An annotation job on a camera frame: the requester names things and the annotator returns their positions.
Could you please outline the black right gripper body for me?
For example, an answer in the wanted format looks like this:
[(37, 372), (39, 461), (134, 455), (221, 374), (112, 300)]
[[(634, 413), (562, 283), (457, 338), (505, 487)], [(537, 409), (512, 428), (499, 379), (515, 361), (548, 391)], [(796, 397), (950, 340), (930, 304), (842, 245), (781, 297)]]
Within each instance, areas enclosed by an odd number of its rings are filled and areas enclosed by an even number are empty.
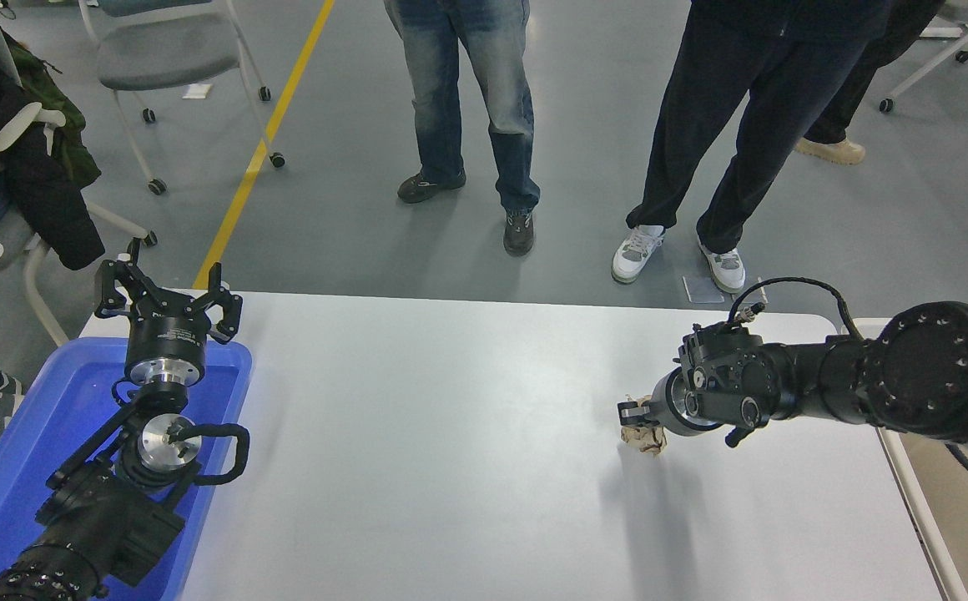
[(668, 432), (687, 435), (685, 423), (685, 379), (681, 370), (673, 370), (660, 379), (652, 392), (652, 419)]

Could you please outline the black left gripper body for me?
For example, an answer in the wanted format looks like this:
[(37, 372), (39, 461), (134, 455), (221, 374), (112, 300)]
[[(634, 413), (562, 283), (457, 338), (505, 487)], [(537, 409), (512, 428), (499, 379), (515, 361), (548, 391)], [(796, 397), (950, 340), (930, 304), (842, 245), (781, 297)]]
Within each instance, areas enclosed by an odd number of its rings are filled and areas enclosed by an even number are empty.
[(206, 337), (212, 327), (204, 313), (184, 315), (191, 298), (173, 293), (166, 300), (144, 295), (129, 309), (130, 328), (126, 367), (152, 359), (182, 359), (204, 366)]

